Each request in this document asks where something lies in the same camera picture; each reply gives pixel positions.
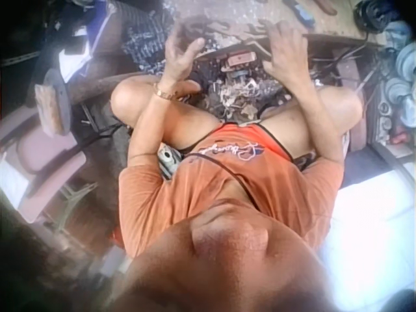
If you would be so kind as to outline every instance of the man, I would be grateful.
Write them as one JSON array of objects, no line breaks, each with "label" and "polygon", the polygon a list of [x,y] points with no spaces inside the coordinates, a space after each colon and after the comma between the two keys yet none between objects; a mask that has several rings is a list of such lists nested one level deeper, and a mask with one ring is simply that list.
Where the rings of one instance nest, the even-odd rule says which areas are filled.
[{"label": "man", "polygon": [[[155,87],[130,78],[112,109],[134,127],[120,175],[120,222],[134,257],[118,311],[333,311],[315,250],[330,225],[343,178],[341,135],[361,118],[353,91],[315,90],[307,40],[285,22],[268,25],[265,70],[293,94],[259,124],[221,124],[173,100],[200,91],[185,81],[203,39],[166,42]],[[157,150],[190,151],[163,181]],[[300,172],[291,162],[315,148]]]}]

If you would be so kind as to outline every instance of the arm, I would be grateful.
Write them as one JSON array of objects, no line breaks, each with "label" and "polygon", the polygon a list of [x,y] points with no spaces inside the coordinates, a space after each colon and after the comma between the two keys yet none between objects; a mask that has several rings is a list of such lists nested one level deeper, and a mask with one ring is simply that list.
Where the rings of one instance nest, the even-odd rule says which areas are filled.
[{"label": "arm", "polygon": [[[205,45],[205,40],[199,38],[193,41],[186,51],[181,50],[182,27],[182,24],[177,23],[166,41],[166,67],[157,85],[157,88],[166,94],[174,94],[176,83],[189,76],[195,56]],[[129,145],[127,166],[157,163],[157,151],[164,132],[164,119],[170,104],[170,100],[156,94],[152,95],[135,125]]]},{"label": "arm", "polygon": [[287,22],[266,22],[272,62],[263,62],[266,72],[288,88],[298,100],[317,153],[344,164],[343,146],[335,125],[309,77],[307,40]]}]

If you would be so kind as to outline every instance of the workbench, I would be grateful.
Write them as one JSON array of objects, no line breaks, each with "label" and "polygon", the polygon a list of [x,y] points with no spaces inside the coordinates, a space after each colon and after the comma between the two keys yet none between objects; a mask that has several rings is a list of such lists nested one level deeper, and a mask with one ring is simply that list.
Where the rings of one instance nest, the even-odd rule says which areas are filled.
[{"label": "workbench", "polygon": [[[165,5],[173,7],[181,18],[206,15],[208,18],[228,20],[234,23],[252,23],[258,25],[258,19],[277,23],[288,21],[316,39],[339,43],[357,43],[365,39],[365,33],[360,31],[354,22],[353,9],[360,0],[331,0],[338,11],[336,16],[324,13],[313,0],[297,0],[310,14],[316,24],[315,30],[307,30],[294,15],[293,11],[283,4],[282,0],[268,0],[260,3],[258,0],[164,0]],[[219,48],[237,44],[236,38],[221,35],[216,36]],[[384,34],[370,34],[369,42],[384,46]]]}]

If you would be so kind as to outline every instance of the gold bracelet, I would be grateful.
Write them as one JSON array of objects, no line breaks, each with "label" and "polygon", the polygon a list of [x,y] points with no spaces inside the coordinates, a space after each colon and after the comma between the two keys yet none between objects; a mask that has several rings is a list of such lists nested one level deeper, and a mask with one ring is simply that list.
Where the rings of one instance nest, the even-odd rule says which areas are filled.
[{"label": "gold bracelet", "polygon": [[155,94],[160,98],[167,99],[168,101],[170,101],[171,99],[174,99],[176,97],[177,92],[173,94],[163,92],[162,90],[159,90],[159,88],[157,88],[157,83],[153,84],[153,88],[155,90]]}]

